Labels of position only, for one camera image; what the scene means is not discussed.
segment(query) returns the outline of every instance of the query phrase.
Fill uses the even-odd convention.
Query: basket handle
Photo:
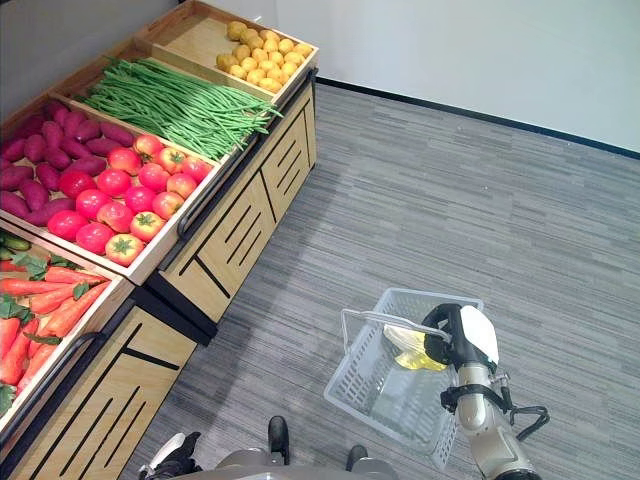
[[[395,315],[389,315],[387,313],[365,311],[359,312],[357,310],[350,310],[348,308],[342,309],[340,316],[342,318],[342,340],[344,342],[344,353],[349,354],[349,333],[347,331],[347,315],[353,315],[360,317],[364,320],[373,320],[374,322],[384,323],[387,325],[394,325],[396,327],[409,328],[417,332],[428,333],[429,335],[436,335],[444,339],[445,342],[451,343],[451,335],[437,328],[425,327],[424,325],[418,325],[411,320],[407,320],[403,317],[397,317]]]

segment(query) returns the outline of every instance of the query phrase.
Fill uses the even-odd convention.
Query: white plastic basket
[[[373,311],[342,311],[345,357],[324,397],[355,418],[388,435],[410,450],[431,457],[443,470],[456,435],[455,417],[440,405],[440,393],[456,382],[450,367],[441,372],[408,370],[395,362],[398,348],[383,335],[385,325],[428,334],[444,334],[421,325],[441,303],[473,305],[479,299],[390,288]],[[350,331],[358,325],[351,342]]]

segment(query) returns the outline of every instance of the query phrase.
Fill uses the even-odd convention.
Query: black baseboard
[[[385,92],[383,90],[376,90],[375,88],[361,87],[360,85],[354,85],[352,83],[339,82],[337,80],[331,80],[329,78],[316,77],[318,83],[324,85],[330,85],[332,87],[344,88],[359,93],[366,93],[368,95],[375,95],[377,97],[388,98],[390,100],[396,100],[398,102],[410,103],[412,105],[419,105],[421,107],[433,108],[434,110],[442,110],[443,112],[455,113],[456,115],[463,115],[465,117],[475,118],[476,120],[484,120],[485,122],[497,123],[505,127],[518,128],[520,130],[526,130],[528,132],[539,133],[541,135],[547,135],[549,137],[559,138],[568,142],[579,143],[581,145],[587,145],[589,147],[598,148],[606,152],[615,153],[618,155],[624,155],[625,157],[635,158],[640,160],[640,152],[634,152],[633,150],[627,150],[626,148],[616,147],[615,145],[609,145],[608,143],[598,142],[596,140],[590,140],[588,138],[579,137],[578,135],[571,135],[569,133],[559,132],[557,130],[551,130],[550,128],[538,127],[536,125],[530,125],[528,123],[517,122],[515,120],[509,120],[508,118],[496,117],[494,115],[488,115],[486,113],[474,112],[473,110],[466,110],[464,108],[452,107],[451,105],[444,105],[442,103],[430,102],[428,100],[421,100],[419,98],[407,97],[406,95],[399,95],[397,93]]]

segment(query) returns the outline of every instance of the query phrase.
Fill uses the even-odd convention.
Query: gray carpet
[[[391,286],[485,301],[514,401],[550,409],[545,480],[638,478],[640,162],[326,86],[317,109],[316,168],[122,478],[176,431],[214,467],[282,414],[296,464],[363,443],[403,480],[477,479],[461,435],[440,473],[322,397],[340,309]]]

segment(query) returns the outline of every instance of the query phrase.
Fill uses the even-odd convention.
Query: tomato
[[[133,219],[133,212],[120,202],[109,202],[100,207],[96,218],[118,233],[127,233]]]
[[[184,200],[177,193],[162,192],[153,199],[153,211],[165,220],[169,220],[183,203]]]
[[[124,203],[133,213],[144,212],[153,208],[156,192],[147,187],[131,187],[124,194]]]
[[[176,173],[167,181],[167,192],[177,193],[186,200],[197,186],[196,181],[186,173]]]
[[[142,167],[140,156],[133,150],[125,147],[114,148],[107,156],[109,166],[118,170],[124,170],[135,177]]]
[[[156,153],[153,161],[169,173],[178,173],[182,170],[182,162],[187,158],[184,153],[175,148],[165,147]]]
[[[167,189],[169,177],[169,172],[157,163],[147,163],[138,172],[140,183],[156,193],[164,192]]]
[[[111,197],[121,197],[130,186],[131,177],[122,170],[107,168],[98,175],[98,188]]]
[[[107,258],[118,265],[128,267],[144,249],[144,243],[139,238],[128,233],[114,235],[107,242],[105,252]]]
[[[47,222],[47,228],[54,235],[64,238],[70,242],[76,239],[76,233],[84,227],[87,219],[73,210],[62,210],[53,215]]]
[[[98,189],[85,190],[76,197],[76,211],[87,220],[95,220],[100,207],[110,201],[111,197]]]
[[[133,149],[147,161],[151,161],[153,156],[163,148],[162,142],[153,135],[140,135],[133,144]]]
[[[165,222],[153,212],[140,212],[131,220],[131,233],[143,242],[150,242],[162,229]]]
[[[76,243],[85,250],[104,255],[104,249],[111,237],[116,234],[102,223],[90,223],[76,232]]]
[[[88,173],[72,170],[60,176],[60,191],[69,198],[75,199],[80,192],[93,188],[96,188],[96,182]]]
[[[212,168],[212,165],[196,157],[187,157],[182,162],[182,173],[186,173],[197,183],[204,180]]]

